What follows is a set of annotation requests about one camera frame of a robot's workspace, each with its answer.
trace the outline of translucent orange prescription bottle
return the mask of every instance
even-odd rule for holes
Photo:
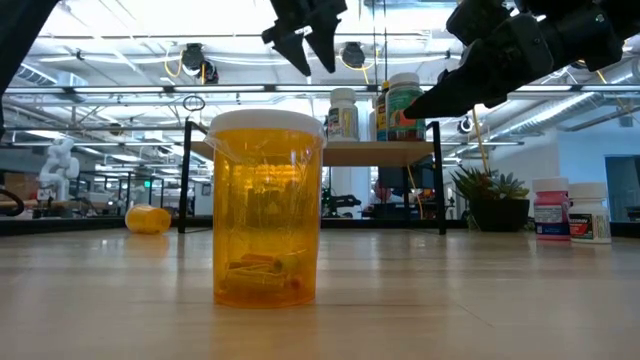
[[[214,152],[214,298],[272,308],[315,297],[322,123],[279,110],[224,113]]]

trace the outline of black cable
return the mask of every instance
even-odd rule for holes
[[[376,3],[373,2],[373,6],[371,7],[372,17],[373,17],[373,66],[376,70],[376,99],[378,98],[378,43],[376,42]],[[373,107],[376,107],[375,100],[373,101]]]
[[[22,199],[20,199],[16,194],[9,192],[8,190],[5,190],[5,189],[0,189],[0,195],[4,195],[9,199],[15,201],[17,205],[17,207],[14,210],[5,213],[4,214],[5,216],[14,217],[22,214],[22,212],[24,211],[24,202],[22,201]]]
[[[387,59],[387,0],[382,1],[384,12],[384,79],[389,81],[389,61]]]

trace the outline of white pill bottle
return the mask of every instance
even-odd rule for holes
[[[571,241],[582,244],[611,244],[609,209],[602,205],[607,198],[605,183],[569,185]]]

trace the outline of wooden tabletop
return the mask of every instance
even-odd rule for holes
[[[212,301],[211,238],[0,239],[2,359],[637,359],[640,244],[323,231],[317,299]]]
[[[191,149],[209,160],[213,148],[204,142],[193,142]],[[329,142],[324,149],[324,166],[404,167],[427,158],[433,143],[410,141]]]

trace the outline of supplement bottle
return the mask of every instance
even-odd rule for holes
[[[329,141],[359,141],[356,92],[338,88],[331,92],[331,108],[327,118]]]
[[[607,197],[604,183],[579,183],[569,186],[573,202],[569,210],[571,241],[584,244],[611,244],[609,209],[602,202]]]
[[[400,73],[389,80],[387,93],[387,141],[424,141],[426,126],[424,119],[407,119],[407,109],[424,92],[420,78],[414,73]]]
[[[382,93],[376,100],[376,139],[387,141],[387,93],[389,92],[389,82],[382,83]]]
[[[569,241],[569,207],[567,178],[534,179],[533,191],[536,238],[538,240]]]

